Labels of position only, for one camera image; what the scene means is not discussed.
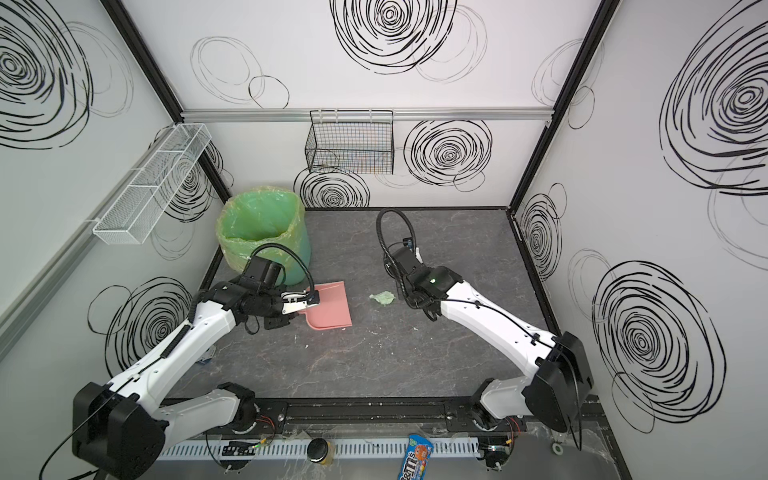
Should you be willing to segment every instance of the dustpan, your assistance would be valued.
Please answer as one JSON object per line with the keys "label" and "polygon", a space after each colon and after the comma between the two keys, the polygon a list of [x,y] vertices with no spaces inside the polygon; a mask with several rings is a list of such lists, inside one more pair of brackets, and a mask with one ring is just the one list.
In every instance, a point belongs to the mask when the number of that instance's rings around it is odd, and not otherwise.
{"label": "dustpan", "polygon": [[321,283],[315,285],[315,290],[320,294],[320,304],[299,312],[306,317],[307,325],[315,330],[352,326],[344,282]]}

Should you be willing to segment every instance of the white wire basket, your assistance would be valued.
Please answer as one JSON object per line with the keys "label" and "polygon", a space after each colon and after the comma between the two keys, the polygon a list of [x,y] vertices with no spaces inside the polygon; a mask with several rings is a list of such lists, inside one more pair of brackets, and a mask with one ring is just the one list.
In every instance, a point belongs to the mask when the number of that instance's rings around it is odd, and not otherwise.
{"label": "white wire basket", "polygon": [[108,245],[143,243],[210,142],[204,124],[177,124],[94,227]]}

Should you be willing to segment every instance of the black wire basket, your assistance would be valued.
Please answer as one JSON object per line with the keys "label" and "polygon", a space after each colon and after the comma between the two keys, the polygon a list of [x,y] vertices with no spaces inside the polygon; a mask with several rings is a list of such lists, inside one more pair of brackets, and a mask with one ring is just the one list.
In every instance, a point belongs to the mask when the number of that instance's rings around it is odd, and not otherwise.
{"label": "black wire basket", "polygon": [[311,111],[306,166],[310,172],[338,167],[355,174],[392,174],[393,116],[387,110]]}

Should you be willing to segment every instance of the green trash can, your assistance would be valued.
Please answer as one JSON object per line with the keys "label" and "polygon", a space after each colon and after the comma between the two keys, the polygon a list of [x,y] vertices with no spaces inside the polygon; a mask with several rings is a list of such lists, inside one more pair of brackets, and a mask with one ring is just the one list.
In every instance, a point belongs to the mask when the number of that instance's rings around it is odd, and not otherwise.
{"label": "green trash can", "polygon": [[[270,242],[290,248],[307,266],[310,264],[312,250],[304,206],[294,192],[283,188],[258,187],[230,198],[216,222],[216,237],[224,259],[237,272],[245,269],[253,249]],[[286,285],[304,280],[304,272],[288,253],[268,248],[258,256],[285,267]]]}

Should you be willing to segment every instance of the green crumpled tissue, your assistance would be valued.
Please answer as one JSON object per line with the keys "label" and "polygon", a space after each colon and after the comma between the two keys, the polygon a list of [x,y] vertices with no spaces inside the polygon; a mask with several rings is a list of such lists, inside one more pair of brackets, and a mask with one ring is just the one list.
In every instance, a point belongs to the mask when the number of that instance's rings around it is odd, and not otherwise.
{"label": "green crumpled tissue", "polygon": [[395,299],[395,296],[392,295],[392,292],[381,292],[378,295],[369,295],[368,298],[373,298],[382,305],[389,305]]}

